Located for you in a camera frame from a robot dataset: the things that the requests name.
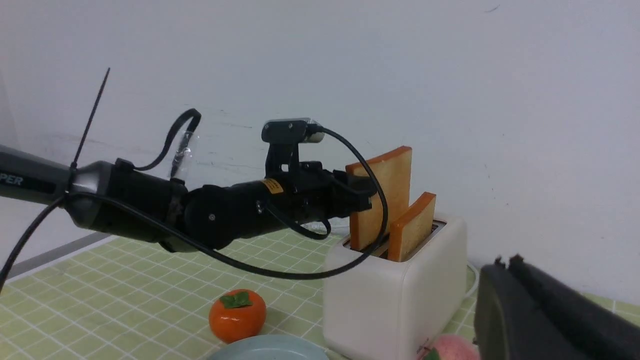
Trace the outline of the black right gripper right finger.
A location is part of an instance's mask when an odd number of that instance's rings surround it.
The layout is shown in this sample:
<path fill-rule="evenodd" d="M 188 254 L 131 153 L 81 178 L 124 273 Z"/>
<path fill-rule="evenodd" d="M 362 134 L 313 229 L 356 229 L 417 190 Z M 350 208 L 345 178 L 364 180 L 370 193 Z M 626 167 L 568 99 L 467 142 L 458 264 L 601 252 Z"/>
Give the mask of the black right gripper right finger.
<path fill-rule="evenodd" d="M 508 272 L 537 303 L 556 330 L 595 360 L 638 360 L 639 326 L 598 305 L 568 285 L 512 256 Z"/>

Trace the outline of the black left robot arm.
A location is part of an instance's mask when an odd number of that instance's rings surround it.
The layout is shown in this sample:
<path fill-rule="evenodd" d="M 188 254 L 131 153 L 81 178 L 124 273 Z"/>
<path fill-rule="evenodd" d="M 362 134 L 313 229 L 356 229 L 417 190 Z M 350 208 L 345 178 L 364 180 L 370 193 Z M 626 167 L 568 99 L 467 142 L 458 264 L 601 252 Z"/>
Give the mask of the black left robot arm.
<path fill-rule="evenodd" d="M 325 280 L 343 274 L 373 255 L 384 243 L 391 221 L 390 202 L 373 170 L 376 160 L 352 153 L 366 172 L 329 172 L 317 161 L 299 163 L 291 153 L 288 171 L 269 151 L 265 178 L 228 187 L 202 186 L 187 191 L 185 183 L 147 174 L 166 156 L 164 148 L 151 164 L 136 167 L 118 159 L 85 167 L 64 166 L 20 150 L 1 147 L 1 196 L 45 205 L 14 246 L 1 270 L 5 283 L 14 262 L 42 221 L 64 208 L 77 227 L 160 244 L 170 253 L 202 252 L 240 271 L 282 280 Z M 329 219 L 365 215 L 378 198 L 379 219 L 371 241 L 364 228 L 352 231 L 360 255 L 340 268 L 317 273 L 288 273 L 258 268 L 220 253 L 232 241 L 269 234 L 284 228 L 309 239 L 324 234 L 308 232 L 306 223 L 321 222 L 330 233 Z M 605 358 L 596 326 L 586 317 L 590 301 L 522 259 L 510 268 L 490 265 L 487 282 L 496 296 L 495 325 L 477 331 L 479 349 L 489 360 L 526 359 L 540 350 L 542 360 L 596 360 Z"/>

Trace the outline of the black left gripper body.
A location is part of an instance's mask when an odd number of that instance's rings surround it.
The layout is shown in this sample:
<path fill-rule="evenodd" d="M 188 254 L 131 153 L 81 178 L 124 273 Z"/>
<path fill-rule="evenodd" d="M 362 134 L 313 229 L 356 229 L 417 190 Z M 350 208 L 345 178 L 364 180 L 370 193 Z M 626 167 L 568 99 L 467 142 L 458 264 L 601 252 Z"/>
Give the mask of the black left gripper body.
<path fill-rule="evenodd" d="M 351 176 L 343 170 L 326 170 L 318 161 L 304 161 L 297 171 L 278 171 L 260 181 L 261 225 L 265 231 L 291 229 L 330 221 L 351 214 Z"/>

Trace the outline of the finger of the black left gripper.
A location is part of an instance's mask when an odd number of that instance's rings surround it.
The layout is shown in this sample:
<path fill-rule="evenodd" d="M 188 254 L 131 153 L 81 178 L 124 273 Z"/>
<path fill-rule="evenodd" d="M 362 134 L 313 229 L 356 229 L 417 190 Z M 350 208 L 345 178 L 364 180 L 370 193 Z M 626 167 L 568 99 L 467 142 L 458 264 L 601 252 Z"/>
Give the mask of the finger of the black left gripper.
<path fill-rule="evenodd" d="M 333 170 L 333 217 L 343 219 L 370 210 L 377 192 L 370 177 Z"/>

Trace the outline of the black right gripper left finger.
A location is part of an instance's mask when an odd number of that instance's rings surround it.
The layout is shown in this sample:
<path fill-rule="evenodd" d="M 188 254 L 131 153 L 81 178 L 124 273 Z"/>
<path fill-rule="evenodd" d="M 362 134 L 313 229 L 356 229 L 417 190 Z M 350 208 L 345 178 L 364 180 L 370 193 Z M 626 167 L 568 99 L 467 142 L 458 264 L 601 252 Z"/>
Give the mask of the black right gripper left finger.
<path fill-rule="evenodd" d="M 480 270 L 473 321 L 482 360 L 590 360 L 565 339 L 503 266 Z"/>

